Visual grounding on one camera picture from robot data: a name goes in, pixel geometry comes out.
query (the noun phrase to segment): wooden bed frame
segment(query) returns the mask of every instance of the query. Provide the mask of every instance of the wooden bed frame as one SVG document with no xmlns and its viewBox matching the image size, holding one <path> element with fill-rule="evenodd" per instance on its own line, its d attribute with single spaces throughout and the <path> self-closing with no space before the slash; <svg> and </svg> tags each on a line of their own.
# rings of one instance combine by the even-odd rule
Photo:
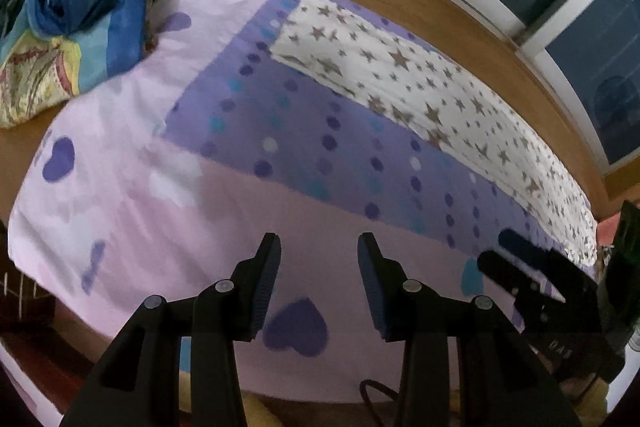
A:
<svg viewBox="0 0 640 427">
<path fill-rule="evenodd" d="M 516 57 L 513 45 L 501 42 L 449 0 L 353 1 L 422 37 L 488 84 L 558 154 L 587 193 L 596 217 L 607 217 L 618 211 L 625 195 L 609 197 L 586 145 L 537 78 Z M 59 110 L 59 107 L 51 109 L 17 128 L 0 131 L 0 221 L 8 222 L 31 159 Z M 636 197 L 640 196 L 640 189 L 636 192 Z M 64 413 L 92 363 L 70 347 L 52 327 L 54 297 L 15 270 L 6 254 L 6 235 L 0 235 L 2 285 L 4 273 L 8 275 L 7 291 L 4 292 L 3 287 L 0 293 L 0 342 L 42 393 Z M 5 407 L 2 400 L 7 401 L 4 394 L 0 394 L 0 416 Z M 631 419 L 638 419 L 638 404 L 640 377 L 636 376 L 603 425 L 632 425 Z M 183 420 L 188 425 L 188 418 Z M 29 424 L 25 420 L 12 425 Z"/>
</svg>

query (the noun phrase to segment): star print towel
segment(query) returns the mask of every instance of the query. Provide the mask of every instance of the star print towel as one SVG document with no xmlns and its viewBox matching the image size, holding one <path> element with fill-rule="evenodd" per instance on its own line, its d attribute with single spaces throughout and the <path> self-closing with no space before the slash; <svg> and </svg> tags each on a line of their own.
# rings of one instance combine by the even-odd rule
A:
<svg viewBox="0 0 640 427">
<path fill-rule="evenodd" d="M 302 0 L 271 53 L 496 184 L 574 263 L 593 264 L 596 223 L 577 182 L 500 96 L 449 58 L 329 0 Z"/>
</svg>

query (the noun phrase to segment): pile of clothes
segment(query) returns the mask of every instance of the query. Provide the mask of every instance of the pile of clothes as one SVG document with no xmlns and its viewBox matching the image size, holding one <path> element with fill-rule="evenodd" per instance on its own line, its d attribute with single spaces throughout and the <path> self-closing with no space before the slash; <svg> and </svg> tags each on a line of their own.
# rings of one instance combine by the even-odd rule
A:
<svg viewBox="0 0 640 427">
<path fill-rule="evenodd" d="M 0 0 L 0 128 L 132 68 L 153 0 Z"/>
</svg>

